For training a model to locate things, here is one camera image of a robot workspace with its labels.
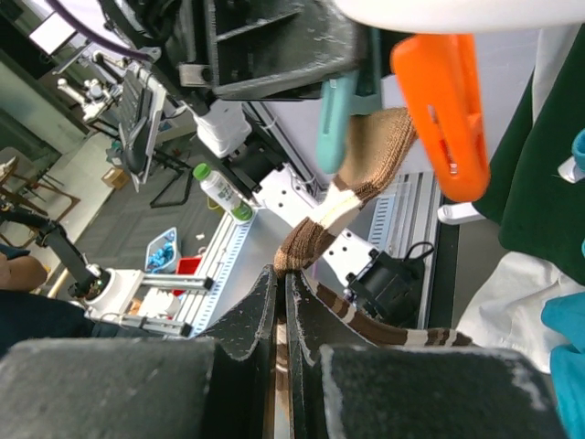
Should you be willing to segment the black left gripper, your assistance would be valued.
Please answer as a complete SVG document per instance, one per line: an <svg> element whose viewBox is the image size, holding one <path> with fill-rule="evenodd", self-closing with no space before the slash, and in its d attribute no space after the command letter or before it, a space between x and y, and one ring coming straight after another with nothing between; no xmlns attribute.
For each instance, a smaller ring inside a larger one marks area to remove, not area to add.
<svg viewBox="0 0 585 439"><path fill-rule="evenodd" d="M156 48L171 91L234 101L317 100L324 81L355 70L366 29L332 1L102 1L137 49Z"/></svg>

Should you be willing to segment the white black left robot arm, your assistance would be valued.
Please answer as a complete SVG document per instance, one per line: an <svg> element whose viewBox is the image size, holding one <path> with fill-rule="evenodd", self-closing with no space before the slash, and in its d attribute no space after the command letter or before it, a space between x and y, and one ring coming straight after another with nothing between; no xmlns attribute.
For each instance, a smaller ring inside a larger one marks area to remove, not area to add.
<svg viewBox="0 0 585 439"><path fill-rule="evenodd" d="M157 49L155 77L190 106L207 146L244 144L248 119L242 111L235 122L227 116L237 102L339 79L363 63L370 39L331 1L104 1L101 10L132 45ZM285 163L252 187L255 199L291 226L274 270L300 272L325 259L354 295L314 288L340 320L381 344L431 342L436 331L417 328L406 313L409 282L423 260L399 262L349 229L388 188L414 144L410 115L404 108L352 115L335 133L346 152L324 199L312 198Z"/></svg>

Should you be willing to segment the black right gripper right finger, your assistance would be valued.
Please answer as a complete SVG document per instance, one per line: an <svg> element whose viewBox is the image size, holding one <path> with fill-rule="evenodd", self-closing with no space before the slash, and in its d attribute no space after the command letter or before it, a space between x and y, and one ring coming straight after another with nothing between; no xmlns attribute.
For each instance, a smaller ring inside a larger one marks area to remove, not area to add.
<svg viewBox="0 0 585 439"><path fill-rule="evenodd" d="M283 280L289 354L291 428L295 438L326 438L320 347L372 344L315 297L299 272Z"/></svg>

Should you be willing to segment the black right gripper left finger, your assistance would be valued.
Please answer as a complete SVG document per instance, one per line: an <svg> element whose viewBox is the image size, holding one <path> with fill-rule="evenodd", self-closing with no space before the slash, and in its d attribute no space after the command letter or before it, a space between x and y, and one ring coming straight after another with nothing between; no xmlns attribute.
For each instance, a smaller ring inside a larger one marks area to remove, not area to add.
<svg viewBox="0 0 585 439"><path fill-rule="evenodd" d="M214 343L201 438L272 438L279 281L262 268L245 297L199 338Z"/></svg>

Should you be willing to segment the white round clip hanger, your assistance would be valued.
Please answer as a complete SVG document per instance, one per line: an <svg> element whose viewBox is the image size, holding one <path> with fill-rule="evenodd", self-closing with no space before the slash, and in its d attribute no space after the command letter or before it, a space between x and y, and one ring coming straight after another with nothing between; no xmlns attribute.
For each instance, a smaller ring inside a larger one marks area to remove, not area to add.
<svg viewBox="0 0 585 439"><path fill-rule="evenodd" d="M358 23L410 33L503 32L584 21L582 0L337 0L335 5Z"/></svg>

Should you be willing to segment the brown striped sock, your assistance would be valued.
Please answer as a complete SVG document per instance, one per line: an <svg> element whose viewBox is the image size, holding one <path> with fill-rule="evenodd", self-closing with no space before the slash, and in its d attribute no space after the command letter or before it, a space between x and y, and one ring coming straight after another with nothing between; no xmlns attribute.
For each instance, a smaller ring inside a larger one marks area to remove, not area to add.
<svg viewBox="0 0 585 439"><path fill-rule="evenodd" d="M324 201L294 227L274 256L272 272L276 284L285 274L313 264L336 238L346 234L359 211L391 183L416 137L404 108L351 117L346 131L346 156ZM472 343L454 329L389 326L357 310L321 284L314 291L345 327L376 346L450 348Z"/></svg>

